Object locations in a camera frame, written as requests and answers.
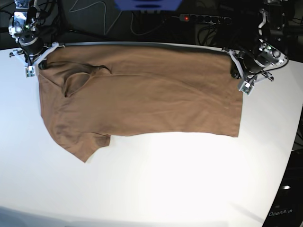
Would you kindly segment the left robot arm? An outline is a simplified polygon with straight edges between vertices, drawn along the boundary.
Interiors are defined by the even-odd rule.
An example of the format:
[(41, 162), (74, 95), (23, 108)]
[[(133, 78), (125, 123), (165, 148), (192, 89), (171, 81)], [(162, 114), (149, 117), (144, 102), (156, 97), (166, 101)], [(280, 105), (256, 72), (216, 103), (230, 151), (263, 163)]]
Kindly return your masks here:
[(233, 60), (231, 75), (246, 82), (289, 63), (286, 40), (286, 6), (284, 0), (262, 1), (256, 18), (246, 22), (232, 39), (229, 55)]

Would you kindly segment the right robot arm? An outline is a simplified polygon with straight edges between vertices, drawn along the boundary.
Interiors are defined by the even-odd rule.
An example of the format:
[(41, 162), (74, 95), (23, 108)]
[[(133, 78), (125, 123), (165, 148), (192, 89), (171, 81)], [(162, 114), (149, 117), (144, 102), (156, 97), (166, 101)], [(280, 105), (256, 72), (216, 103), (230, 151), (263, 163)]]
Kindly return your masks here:
[(43, 9), (36, 0), (16, 0), (16, 11), (9, 21), (8, 31), (16, 41), (19, 50), (13, 50), (10, 57), (17, 57), (23, 64), (26, 77), (33, 77), (42, 68), (41, 62), (59, 47), (58, 42), (46, 44), (40, 21), (45, 21), (55, 7), (56, 1), (47, 0)]

